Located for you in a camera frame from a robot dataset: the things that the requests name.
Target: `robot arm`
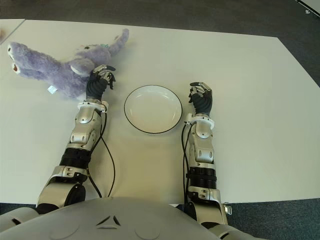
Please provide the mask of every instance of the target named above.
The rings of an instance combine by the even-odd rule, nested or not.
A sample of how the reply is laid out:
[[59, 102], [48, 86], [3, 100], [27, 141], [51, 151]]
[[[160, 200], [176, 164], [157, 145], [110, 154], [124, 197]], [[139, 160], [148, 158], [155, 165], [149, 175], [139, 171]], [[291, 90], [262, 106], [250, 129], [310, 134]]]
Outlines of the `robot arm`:
[[41, 214], [85, 200], [83, 182], [88, 178], [87, 168], [91, 154], [100, 139], [101, 116], [108, 108], [107, 102], [101, 102], [102, 94], [107, 85], [113, 88], [115, 81], [109, 70], [114, 68], [98, 66], [89, 77], [86, 100], [78, 104], [75, 127], [61, 162], [53, 170], [39, 196], [36, 210]]
[[212, 108], [212, 90], [203, 82], [190, 84], [190, 101], [195, 116], [187, 115], [186, 124], [191, 125], [189, 136], [189, 180], [187, 196], [191, 202], [186, 206], [200, 224], [228, 224], [226, 208], [221, 203], [217, 189], [212, 130], [215, 122], [209, 117]]

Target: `black cable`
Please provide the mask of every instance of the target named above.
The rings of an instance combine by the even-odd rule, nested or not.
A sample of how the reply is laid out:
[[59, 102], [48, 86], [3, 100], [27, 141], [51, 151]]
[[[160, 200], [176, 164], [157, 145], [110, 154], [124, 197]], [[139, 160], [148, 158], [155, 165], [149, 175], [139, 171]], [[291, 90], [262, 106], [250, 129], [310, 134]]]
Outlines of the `black cable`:
[[[98, 145], [98, 143], [100, 142], [100, 140], [101, 140], [101, 138], [102, 138], [102, 134], [104, 134], [104, 132], [105, 132], [106, 125], [107, 125], [107, 114], [105, 115], [105, 118], [104, 118], [103, 128], [102, 128], [102, 124], [101, 124], [100, 136], [99, 136], [98, 140], [95, 142], [95, 145], [92, 147], [91, 155], [92, 155], [92, 153], [94, 152], [94, 150], [95, 150], [96, 146]], [[92, 179], [92, 177], [91, 177], [91, 175], [90, 175], [89, 165], [88, 165], [87, 168], [86, 168], [86, 174], [88, 175], [88, 178], [89, 178], [92, 186], [94, 187], [96, 193], [99, 195], [99, 198], [102, 198], [102, 194], [101, 194], [99, 188], [97, 187], [97, 185], [95, 184], [95, 181]]]
[[110, 197], [111, 191], [114, 188], [114, 184], [115, 184], [115, 180], [116, 180], [116, 166], [115, 166], [114, 158], [112, 157], [111, 152], [110, 152], [110, 150], [108, 148], [108, 145], [106, 144], [106, 142], [105, 142], [103, 137], [101, 139], [102, 139], [106, 149], [108, 150], [108, 153], [110, 155], [110, 158], [111, 158], [111, 161], [112, 161], [112, 165], [113, 165], [113, 181], [112, 181], [112, 185], [111, 185], [111, 188], [110, 188], [110, 191], [109, 191], [109, 194], [108, 194], [108, 197]]
[[182, 160], [182, 163], [183, 163], [183, 167], [182, 167], [182, 170], [183, 170], [183, 199], [184, 199], [184, 203], [186, 203], [186, 193], [185, 193], [185, 189], [186, 189], [186, 184], [185, 184], [185, 151], [184, 151], [184, 132], [185, 132], [185, 128], [186, 128], [186, 124], [183, 126], [182, 128], [182, 133], [181, 133], [181, 144], [182, 144], [182, 150], [183, 150], [183, 160]]
[[[189, 168], [188, 158], [187, 158], [187, 155], [186, 155], [186, 149], [187, 149], [187, 144], [188, 144], [188, 140], [189, 140], [189, 137], [190, 137], [190, 132], [191, 132], [192, 126], [193, 126], [193, 124], [191, 124], [191, 126], [189, 128], [189, 132], [188, 132], [188, 135], [187, 135], [187, 138], [186, 138], [185, 147], [184, 147], [184, 151], [183, 151], [184, 155], [185, 155], [185, 162], [186, 162], [186, 165], [187, 165], [187, 174], [188, 175], [189, 175], [190, 168]], [[185, 198], [186, 202], [188, 200], [188, 186], [189, 186], [189, 177], [186, 178], [186, 185], [185, 185], [185, 191], [184, 191], [184, 198]]]
[[98, 193], [99, 198], [102, 198], [102, 195], [101, 195], [101, 192], [100, 192], [99, 188], [97, 187], [97, 185], [95, 184], [94, 180], [92, 179], [92, 177], [91, 177], [91, 175], [90, 175], [89, 166], [88, 166], [87, 169], [86, 169], [86, 174], [88, 175], [88, 178], [89, 178], [92, 186], [94, 187], [94, 189], [95, 189], [96, 192]]
[[107, 115], [104, 118], [104, 125], [103, 125], [102, 131], [100, 131], [100, 136], [99, 136], [98, 140], [96, 141], [95, 145], [92, 147], [91, 155], [94, 152], [94, 150], [95, 150], [96, 146], [98, 145], [98, 143], [100, 142], [100, 139], [102, 138], [102, 134], [104, 134], [104, 132], [105, 132], [106, 125], [107, 125]]
[[188, 140], [189, 140], [189, 136], [190, 136], [190, 132], [192, 129], [193, 124], [191, 124], [189, 131], [188, 131], [188, 135], [186, 138], [186, 142], [184, 145], [184, 131], [187, 125], [184, 125], [183, 129], [182, 129], [182, 134], [181, 134], [181, 144], [182, 144], [182, 149], [183, 149], [183, 198], [184, 198], [184, 203], [187, 204], [187, 194], [188, 194], [188, 185], [189, 185], [189, 178], [186, 178], [186, 185], [185, 185], [185, 164], [186, 164], [186, 173], [187, 175], [189, 174], [189, 163], [188, 163], [188, 158], [187, 158], [187, 154], [186, 154], [186, 149], [187, 149], [187, 145], [188, 145]]

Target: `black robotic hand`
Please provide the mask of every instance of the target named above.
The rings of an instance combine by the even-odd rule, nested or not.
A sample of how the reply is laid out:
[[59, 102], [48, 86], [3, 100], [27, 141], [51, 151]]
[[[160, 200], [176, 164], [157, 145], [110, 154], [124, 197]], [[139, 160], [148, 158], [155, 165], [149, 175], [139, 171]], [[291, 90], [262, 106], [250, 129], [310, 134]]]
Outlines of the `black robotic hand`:
[[89, 80], [86, 84], [86, 98], [97, 99], [101, 101], [102, 94], [106, 90], [107, 86], [110, 89], [114, 89], [115, 76], [110, 71], [116, 69], [108, 65], [100, 65], [96, 67], [90, 74]]
[[210, 115], [212, 107], [212, 90], [204, 82], [190, 83], [189, 103], [193, 103], [195, 114]]

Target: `plush toy ear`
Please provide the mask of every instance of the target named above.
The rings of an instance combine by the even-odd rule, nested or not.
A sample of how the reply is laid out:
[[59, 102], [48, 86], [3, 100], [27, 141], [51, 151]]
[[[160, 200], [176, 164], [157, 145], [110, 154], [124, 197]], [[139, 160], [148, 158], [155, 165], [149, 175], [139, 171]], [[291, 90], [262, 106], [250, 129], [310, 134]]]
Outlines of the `plush toy ear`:
[[80, 76], [90, 76], [95, 64], [88, 58], [76, 58], [69, 62], [72, 71]]

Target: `plate rim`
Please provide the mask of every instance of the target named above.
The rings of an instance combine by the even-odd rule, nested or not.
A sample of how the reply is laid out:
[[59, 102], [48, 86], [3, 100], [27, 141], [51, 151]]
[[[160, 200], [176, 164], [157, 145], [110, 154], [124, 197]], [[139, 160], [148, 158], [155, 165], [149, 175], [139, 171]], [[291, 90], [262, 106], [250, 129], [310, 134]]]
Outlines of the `plate rim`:
[[[126, 114], [126, 102], [127, 102], [127, 100], [128, 100], [128, 97], [129, 97], [134, 91], [136, 91], [136, 90], [138, 90], [138, 89], [140, 89], [140, 88], [143, 88], [143, 87], [148, 87], [148, 86], [157, 86], [157, 87], [161, 87], [161, 88], [167, 89], [167, 90], [169, 90], [170, 92], [172, 92], [172, 93], [176, 96], [176, 98], [179, 100], [180, 107], [181, 107], [181, 114], [180, 114], [179, 120], [176, 122], [176, 124], [175, 124], [173, 127], [169, 128], [168, 130], [160, 131], [160, 132], [148, 132], [148, 131], [143, 131], [143, 130], [141, 130], [140, 128], [136, 127], [136, 126], [129, 120], [129, 118], [128, 118], [127, 114]], [[146, 134], [162, 134], [162, 133], [165, 133], [165, 132], [170, 131], [171, 129], [173, 129], [173, 128], [180, 122], [180, 120], [181, 120], [181, 118], [182, 118], [182, 114], [183, 114], [183, 107], [182, 107], [182, 103], [181, 103], [181, 101], [180, 101], [180, 98], [177, 96], [177, 94], [175, 94], [175, 93], [174, 93], [173, 91], [171, 91], [169, 88], [167, 88], [167, 87], [165, 87], [165, 86], [161, 86], [161, 85], [148, 84], [148, 85], [143, 85], [143, 86], [137, 87], [136, 89], [132, 90], [132, 91], [128, 94], [128, 96], [125, 98], [125, 101], [124, 101], [124, 104], [123, 104], [123, 111], [124, 111], [125, 118], [128, 120], [128, 122], [129, 122], [134, 128], [138, 129], [139, 131], [144, 132], [144, 133], [146, 133]]]

